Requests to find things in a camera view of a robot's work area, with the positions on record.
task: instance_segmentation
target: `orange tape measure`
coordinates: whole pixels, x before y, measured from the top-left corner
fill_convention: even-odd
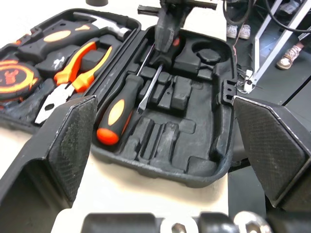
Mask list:
[[[15,60],[0,61],[0,101],[24,98],[40,84],[36,68]]]

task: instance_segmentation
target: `white table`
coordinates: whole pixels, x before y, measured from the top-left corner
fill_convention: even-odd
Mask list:
[[[156,17],[138,15],[137,7],[139,4],[159,6],[159,0],[109,1],[107,6],[95,8],[86,5],[84,0],[2,0],[0,20],[5,23],[1,24],[1,29],[6,33],[0,37],[0,47],[20,38],[36,24],[69,8],[90,8],[127,15],[140,21],[143,30],[157,22]],[[216,11],[194,9],[184,28],[225,40],[226,22],[222,2],[219,2]],[[30,137],[26,133],[0,128],[0,177]],[[76,201],[71,209],[59,213],[52,233],[80,232],[83,219],[92,212],[198,216],[202,211],[228,213],[227,176],[208,187],[192,189],[164,179],[147,178],[118,165],[107,165],[90,155]]]

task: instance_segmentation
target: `shoe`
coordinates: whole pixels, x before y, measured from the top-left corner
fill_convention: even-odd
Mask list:
[[[243,25],[243,27],[240,30],[239,38],[248,40],[250,36],[251,36],[251,26]]]
[[[228,38],[236,38],[238,33],[238,26],[236,25],[227,25],[227,37]]]
[[[292,15],[297,11],[298,8],[299,3],[294,0],[290,0],[290,2],[282,4],[279,9],[289,15]]]
[[[284,56],[277,62],[276,66],[280,69],[287,70],[289,69],[294,60],[299,56],[301,48],[294,45],[292,48],[286,51]]]

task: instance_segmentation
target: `screwdriver shaft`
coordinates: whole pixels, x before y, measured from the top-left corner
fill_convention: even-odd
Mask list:
[[[139,104],[139,106],[138,106],[137,112],[138,112],[139,114],[142,114],[143,111],[145,111],[145,109],[146,109],[146,107],[147,107],[148,99],[149,99],[150,94],[151,94],[151,92],[152,92],[152,89],[153,89],[153,87],[155,86],[155,83],[156,83],[156,81],[157,81],[157,79],[158,79],[158,77],[159,77],[159,75],[160,75],[162,69],[163,69],[163,64],[161,64],[161,65],[159,66],[159,68],[157,69],[157,71],[156,71],[154,77],[152,78],[152,81],[151,81],[151,83],[150,83],[150,85],[149,85],[149,87],[148,87],[148,90],[147,90],[147,92],[146,92],[146,95],[144,96],[144,98],[142,99],[142,101],[140,102],[140,104]]]
[[[139,69],[139,71],[138,71],[138,73],[137,73],[136,76],[139,76],[139,75],[141,74],[142,69],[145,67],[147,61],[149,60],[149,57],[150,57],[151,53],[153,52],[155,46],[156,46],[156,44],[153,44],[153,45],[151,46],[151,49],[149,50],[149,52],[148,52],[148,54],[147,54],[145,60],[144,60],[143,63],[141,64],[141,67],[140,67],[140,69]]]

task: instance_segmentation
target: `metal bolt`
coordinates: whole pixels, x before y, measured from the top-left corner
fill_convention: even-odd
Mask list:
[[[240,233],[273,233],[266,220],[252,212],[239,212],[233,222],[239,227]]]
[[[172,233],[187,233],[186,227],[183,224],[176,223],[172,226]]]

